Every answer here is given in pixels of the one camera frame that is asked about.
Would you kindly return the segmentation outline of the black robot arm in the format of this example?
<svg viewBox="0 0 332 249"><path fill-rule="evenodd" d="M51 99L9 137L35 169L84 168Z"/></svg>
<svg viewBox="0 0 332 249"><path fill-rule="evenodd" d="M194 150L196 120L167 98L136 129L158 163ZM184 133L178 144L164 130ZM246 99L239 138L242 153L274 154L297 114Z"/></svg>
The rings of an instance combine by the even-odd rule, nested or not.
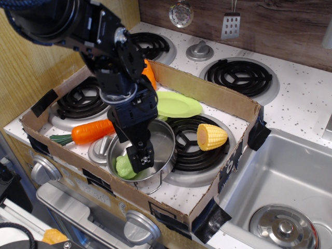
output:
<svg viewBox="0 0 332 249"><path fill-rule="evenodd" d="M80 53L110 106L108 118L134 172L154 164L149 124L158 116L157 94L143 74L144 56L121 20L97 1L1 1L13 29L43 46L57 45Z"/></svg>

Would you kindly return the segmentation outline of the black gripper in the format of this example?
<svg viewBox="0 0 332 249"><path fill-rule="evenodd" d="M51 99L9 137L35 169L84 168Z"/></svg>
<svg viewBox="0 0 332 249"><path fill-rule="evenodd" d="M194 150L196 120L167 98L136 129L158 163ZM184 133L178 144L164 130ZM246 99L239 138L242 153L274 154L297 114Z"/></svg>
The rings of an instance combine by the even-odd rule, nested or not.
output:
<svg viewBox="0 0 332 249"><path fill-rule="evenodd" d="M148 126L157 116L157 94L153 88L137 92L121 105L112 105L107 113L120 142L132 144L126 151L135 173L154 166L155 153L153 145L148 144Z"/></svg>

